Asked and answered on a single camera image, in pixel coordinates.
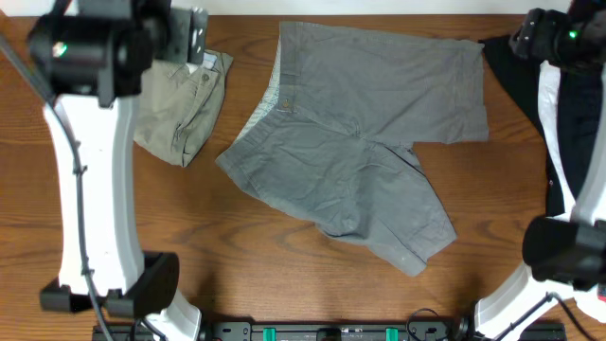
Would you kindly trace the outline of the grey shorts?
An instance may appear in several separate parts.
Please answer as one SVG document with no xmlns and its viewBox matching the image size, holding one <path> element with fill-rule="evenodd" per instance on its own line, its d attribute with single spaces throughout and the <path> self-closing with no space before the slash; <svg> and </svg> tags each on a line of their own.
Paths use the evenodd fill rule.
<svg viewBox="0 0 606 341">
<path fill-rule="evenodd" d="M 218 166 L 245 193 L 416 276 L 455 229 L 414 152 L 484 141 L 482 45 L 284 22 L 269 86 Z"/>
</svg>

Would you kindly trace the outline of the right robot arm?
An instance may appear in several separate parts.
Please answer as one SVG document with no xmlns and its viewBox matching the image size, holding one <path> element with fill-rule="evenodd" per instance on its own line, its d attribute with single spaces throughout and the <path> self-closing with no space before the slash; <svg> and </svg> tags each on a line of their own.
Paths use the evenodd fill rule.
<svg viewBox="0 0 606 341">
<path fill-rule="evenodd" d="M 485 41 L 490 69 L 547 149 L 545 213 L 529 224 L 523 260 L 453 340 L 562 340 L 543 314 L 574 300 L 605 318 L 605 5 L 533 9 L 518 30 Z"/>
</svg>

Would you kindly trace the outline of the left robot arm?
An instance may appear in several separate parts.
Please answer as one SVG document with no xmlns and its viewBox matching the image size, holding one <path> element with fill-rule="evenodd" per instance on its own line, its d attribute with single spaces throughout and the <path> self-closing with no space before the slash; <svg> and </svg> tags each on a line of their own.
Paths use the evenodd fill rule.
<svg viewBox="0 0 606 341">
<path fill-rule="evenodd" d="M 59 176 L 62 264 L 40 292 L 46 311 L 94 311 L 97 340 L 207 340 L 178 288 L 172 252 L 141 248 L 133 144 L 142 77 L 154 61 L 200 63 L 207 13 L 168 1 L 58 1 L 30 31 Z"/>
</svg>

